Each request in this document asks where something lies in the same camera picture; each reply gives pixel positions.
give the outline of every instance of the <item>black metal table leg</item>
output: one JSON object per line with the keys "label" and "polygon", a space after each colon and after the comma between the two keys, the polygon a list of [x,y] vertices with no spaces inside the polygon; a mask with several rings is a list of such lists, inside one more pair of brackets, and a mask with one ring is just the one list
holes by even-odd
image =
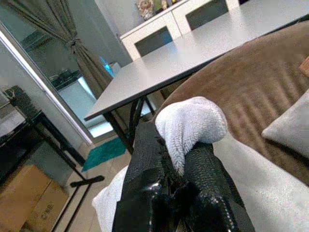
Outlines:
{"label": "black metal table leg", "polygon": [[83,166],[86,160],[79,154],[78,151],[67,141],[67,139],[60,133],[60,131],[49,121],[44,113],[40,113],[37,117],[36,123],[41,122],[44,127],[58,140],[60,143],[61,149],[64,149],[70,153],[70,155]]}
{"label": "black metal table leg", "polygon": [[72,160],[70,160],[70,158],[54,143],[54,141],[52,141],[50,137],[42,133],[36,125],[33,125],[33,128],[82,180],[86,180],[83,175],[76,169],[75,164],[72,162]]}
{"label": "black metal table leg", "polygon": [[129,139],[127,138],[126,134],[122,130],[121,126],[115,119],[115,117],[112,115],[111,112],[104,113],[103,116],[105,119],[111,124],[115,132],[118,134],[121,141],[124,143],[130,154],[133,154],[133,146],[130,144]]}
{"label": "black metal table leg", "polygon": [[72,215],[72,217],[71,217],[69,223],[67,224],[67,227],[65,228],[64,232],[68,232],[68,231],[69,231],[71,225],[72,225],[73,222],[74,222],[74,219],[76,218],[76,215],[77,215],[79,209],[81,208],[81,206],[82,206],[82,204],[83,204],[83,202],[84,202],[84,200],[85,200],[85,198],[86,198],[86,196],[87,196],[87,194],[88,194],[88,192],[89,192],[89,190],[90,190],[90,188],[91,188],[91,185],[92,185],[92,184],[89,184],[89,185],[88,185],[88,187],[87,187],[86,191],[84,192],[84,194],[83,194],[81,200],[79,201],[79,203],[78,203],[78,205],[77,205],[77,207],[76,207],[76,209],[75,209],[75,211],[74,211],[74,213],[73,213],[73,215]]}
{"label": "black metal table leg", "polygon": [[79,190],[79,187],[77,187],[77,188],[75,189],[73,195],[70,197],[69,201],[67,202],[66,206],[65,206],[64,209],[62,210],[60,216],[58,217],[58,220],[57,220],[56,223],[54,224],[53,229],[52,229],[51,232],[54,232],[54,231],[56,230],[57,226],[58,226],[59,223],[61,222],[63,216],[64,216],[65,213],[66,213],[66,211],[68,210],[68,208],[69,208],[69,206],[70,206],[72,200],[74,199],[75,195],[77,194],[78,190]]}
{"label": "black metal table leg", "polygon": [[133,127],[134,127],[134,115],[135,115],[135,112],[136,112],[136,106],[139,102],[139,99],[135,100],[132,102],[132,106],[131,106],[131,111],[130,111],[130,123],[129,123],[129,143],[131,145],[133,145],[134,143],[134,131],[133,131]]}
{"label": "black metal table leg", "polygon": [[148,108],[150,109],[151,114],[152,114],[152,115],[155,115],[155,110],[153,109],[153,106],[150,104],[150,101],[149,101],[149,99],[148,99],[147,96],[145,97],[145,102],[146,102],[146,104],[148,105]]}

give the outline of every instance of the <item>table top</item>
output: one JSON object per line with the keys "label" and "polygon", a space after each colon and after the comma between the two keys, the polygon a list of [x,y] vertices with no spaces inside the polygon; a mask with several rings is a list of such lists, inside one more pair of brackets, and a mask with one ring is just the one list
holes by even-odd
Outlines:
{"label": "table top", "polygon": [[309,0],[250,0],[123,67],[85,120],[182,79],[218,56],[309,13]]}

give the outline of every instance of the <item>brown cushion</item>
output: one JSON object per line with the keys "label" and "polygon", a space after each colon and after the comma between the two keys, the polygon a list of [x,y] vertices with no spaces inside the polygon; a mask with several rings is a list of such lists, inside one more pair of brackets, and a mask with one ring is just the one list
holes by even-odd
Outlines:
{"label": "brown cushion", "polygon": [[309,88],[299,69],[309,55],[308,41],[309,22],[303,22],[248,42],[194,74],[160,109],[206,97],[222,108],[237,140],[309,184],[308,160],[261,136]]}

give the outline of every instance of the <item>white cloth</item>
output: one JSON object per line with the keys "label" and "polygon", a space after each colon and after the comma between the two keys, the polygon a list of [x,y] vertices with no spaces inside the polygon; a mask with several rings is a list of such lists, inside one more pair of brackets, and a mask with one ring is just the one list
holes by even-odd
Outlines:
{"label": "white cloth", "polygon": [[118,172],[110,185],[92,200],[92,206],[96,209],[98,222],[103,232],[112,232],[117,202],[121,199],[127,168],[128,166]]}
{"label": "white cloth", "polygon": [[176,171],[183,175],[184,156],[197,142],[212,144],[224,138],[227,122],[222,110],[204,97],[194,97],[165,107],[155,126],[165,140]]}
{"label": "white cloth", "polygon": [[[309,188],[305,184],[229,133],[213,147],[234,180],[256,232],[309,231]],[[126,170],[93,199],[103,232],[112,231]]]}

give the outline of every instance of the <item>curtain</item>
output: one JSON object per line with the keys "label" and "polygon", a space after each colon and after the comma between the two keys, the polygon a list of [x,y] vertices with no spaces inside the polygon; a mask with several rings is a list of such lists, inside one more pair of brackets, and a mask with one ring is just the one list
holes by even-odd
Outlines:
{"label": "curtain", "polygon": [[112,77],[97,56],[91,53],[77,37],[76,27],[67,0],[0,0],[37,29],[66,43],[84,78],[99,98]]}

